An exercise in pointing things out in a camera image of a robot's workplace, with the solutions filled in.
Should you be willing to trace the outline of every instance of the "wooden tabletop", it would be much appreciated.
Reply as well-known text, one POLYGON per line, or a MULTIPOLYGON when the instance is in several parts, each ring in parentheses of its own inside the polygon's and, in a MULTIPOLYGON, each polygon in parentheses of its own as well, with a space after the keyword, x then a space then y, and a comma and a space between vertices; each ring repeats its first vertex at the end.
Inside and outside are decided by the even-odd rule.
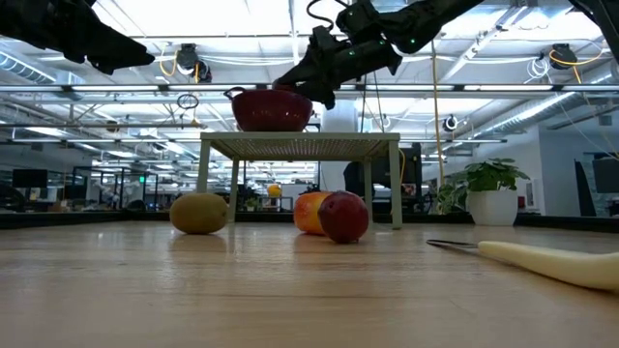
POLYGON ((290 224, 215 236, 164 222, 3 231, 0 339, 8 348, 618 346, 619 295, 426 239, 619 250, 613 234, 468 225, 376 226, 351 246, 290 224))

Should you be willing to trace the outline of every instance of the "white pot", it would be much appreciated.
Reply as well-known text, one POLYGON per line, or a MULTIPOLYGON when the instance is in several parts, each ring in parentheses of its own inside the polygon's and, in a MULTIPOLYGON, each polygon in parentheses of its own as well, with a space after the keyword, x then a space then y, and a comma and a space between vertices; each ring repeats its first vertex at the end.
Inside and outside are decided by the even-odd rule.
POLYGON ((518 213, 518 195, 515 190, 468 192, 468 210, 479 225, 512 226, 518 213))

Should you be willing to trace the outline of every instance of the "table leg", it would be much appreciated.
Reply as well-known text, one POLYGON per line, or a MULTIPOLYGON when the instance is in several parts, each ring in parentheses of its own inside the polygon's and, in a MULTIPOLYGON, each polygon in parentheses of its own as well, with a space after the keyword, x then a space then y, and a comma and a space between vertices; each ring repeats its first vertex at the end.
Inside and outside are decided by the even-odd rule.
POLYGON ((366 199, 366 208, 368 208, 369 222, 374 221, 374 215, 372 212, 371 206, 371 161, 369 159, 364 160, 364 185, 365 185, 365 199, 366 199))
POLYGON ((391 213, 394 229, 402 228, 402 193, 399 168, 399 146, 397 141, 389 142, 389 172, 391 176, 391 213))
POLYGON ((228 221, 234 222, 236 217, 236 201, 239 195, 239 159, 232 159, 232 184, 230 185, 230 207, 228 221))
POLYGON ((197 172, 197 184, 195 191, 206 193, 209 181, 209 161, 211 160, 211 140, 202 140, 200 146, 200 164, 197 172))

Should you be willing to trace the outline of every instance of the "white table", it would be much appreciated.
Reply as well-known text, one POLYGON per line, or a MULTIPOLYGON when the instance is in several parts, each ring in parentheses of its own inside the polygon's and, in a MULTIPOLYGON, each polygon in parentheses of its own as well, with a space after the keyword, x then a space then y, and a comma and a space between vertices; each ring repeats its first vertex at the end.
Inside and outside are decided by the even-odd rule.
POLYGON ((370 218, 371 160, 389 154, 393 228, 402 227, 399 133, 350 132, 203 132, 197 192, 206 192, 211 148, 232 160, 229 219, 234 221, 241 160, 336 160, 364 164, 366 206, 370 218))

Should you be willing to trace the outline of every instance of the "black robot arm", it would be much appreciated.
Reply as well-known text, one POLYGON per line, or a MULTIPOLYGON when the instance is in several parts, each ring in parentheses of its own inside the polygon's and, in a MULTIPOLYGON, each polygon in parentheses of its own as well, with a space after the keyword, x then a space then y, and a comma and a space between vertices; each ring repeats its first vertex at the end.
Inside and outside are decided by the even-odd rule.
MULTIPOLYGON (((570 0, 596 22, 619 61, 619 0, 570 0)), ((382 68, 395 74, 401 56, 392 48, 415 53, 433 40, 441 27, 483 0, 422 0, 397 12, 380 14, 369 0, 358 0, 338 15, 337 25, 347 40, 339 41, 324 26, 315 27, 303 60, 275 81, 328 109, 335 106, 334 90, 345 81, 382 68)))
POLYGON ((144 45, 101 23, 91 7, 96 0, 0 0, 0 35, 65 58, 86 59, 102 73, 149 65, 155 57, 144 45))

